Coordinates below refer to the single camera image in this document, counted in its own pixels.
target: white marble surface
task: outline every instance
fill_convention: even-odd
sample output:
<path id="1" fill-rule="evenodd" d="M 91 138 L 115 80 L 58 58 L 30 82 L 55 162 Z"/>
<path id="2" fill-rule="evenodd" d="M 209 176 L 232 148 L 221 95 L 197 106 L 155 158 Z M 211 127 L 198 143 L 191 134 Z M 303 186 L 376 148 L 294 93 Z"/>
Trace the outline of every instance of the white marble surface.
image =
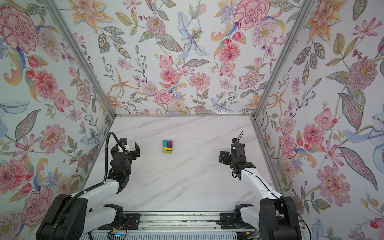
<path id="1" fill-rule="evenodd" d="M 103 201 L 125 211 L 222 211 L 253 203 L 247 186 L 232 177 L 228 165 L 218 162 L 219 152 L 229 151 L 232 138 L 241 131 L 247 161 L 272 182 L 246 116 L 117 117 L 111 131 L 118 138 L 126 137 L 131 150 L 135 141 L 140 146 L 141 157 L 133 160 L 125 189 Z M 173 140 L 172 154 L 162 153 L 164 139 Z M 114 145 L 111 137 L 109 148 Z M 103 180 L 104 148 L 86 187 Z"/>

